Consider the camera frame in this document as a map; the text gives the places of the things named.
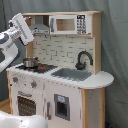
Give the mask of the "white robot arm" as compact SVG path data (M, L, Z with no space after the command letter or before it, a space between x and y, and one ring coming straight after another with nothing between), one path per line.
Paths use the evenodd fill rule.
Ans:
M14 41L20 38L24 46L34 40L25 18L21 13L9 21L9 29L0 33L0 51L5 59L0 63L0 73L16 58L18 48ZM14 116L0 110L0 128L48 128L41 115Z

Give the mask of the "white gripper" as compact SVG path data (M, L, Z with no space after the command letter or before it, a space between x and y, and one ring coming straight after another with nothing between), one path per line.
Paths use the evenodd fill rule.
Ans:
M32 32L21 13L18 13L9 21L9 27L9 33L12 39L19 38L24 45L28 45L34 40Z

